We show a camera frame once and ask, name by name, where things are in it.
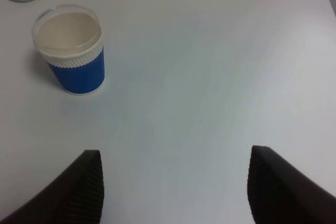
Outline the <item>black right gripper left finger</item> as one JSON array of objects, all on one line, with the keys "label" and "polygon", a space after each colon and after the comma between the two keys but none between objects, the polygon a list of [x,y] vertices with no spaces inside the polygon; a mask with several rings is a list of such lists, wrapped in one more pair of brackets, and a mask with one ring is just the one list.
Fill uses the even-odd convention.
[{"label": "black right gripper left finger", "polygon": [[54,181],[1,223],[100,223],[104,181],[99,150],[85,150]]}]

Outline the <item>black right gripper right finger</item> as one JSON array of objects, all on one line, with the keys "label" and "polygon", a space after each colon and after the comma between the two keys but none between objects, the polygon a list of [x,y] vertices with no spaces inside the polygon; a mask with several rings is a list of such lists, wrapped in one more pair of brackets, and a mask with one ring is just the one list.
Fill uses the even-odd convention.
[{"label": "black right gripper right finger", "polygon": [[335,223],[335,197],[266,146],[251,148],[247,196],[255,223]]}]

